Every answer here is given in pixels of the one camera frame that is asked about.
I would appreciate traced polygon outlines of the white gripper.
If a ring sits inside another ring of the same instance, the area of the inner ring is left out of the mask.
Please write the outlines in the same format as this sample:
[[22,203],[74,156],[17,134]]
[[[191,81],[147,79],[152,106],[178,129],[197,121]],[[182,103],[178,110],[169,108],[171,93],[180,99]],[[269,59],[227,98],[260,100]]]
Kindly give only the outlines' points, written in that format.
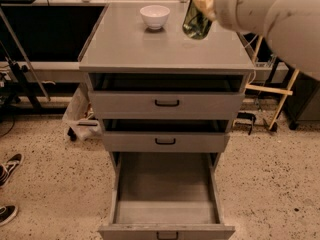
[[217,21],[228,30],[246,33],[238,20],[239,0],[192,0],[196,8],[210,21]]

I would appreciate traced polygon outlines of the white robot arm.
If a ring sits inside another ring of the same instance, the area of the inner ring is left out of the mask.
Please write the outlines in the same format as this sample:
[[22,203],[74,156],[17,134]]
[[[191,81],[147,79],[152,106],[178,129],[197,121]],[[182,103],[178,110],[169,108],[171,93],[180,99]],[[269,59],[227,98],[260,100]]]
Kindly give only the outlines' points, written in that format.
[[320,0],[193,0],[210,20],[262,36],[288,65],[320,80]]

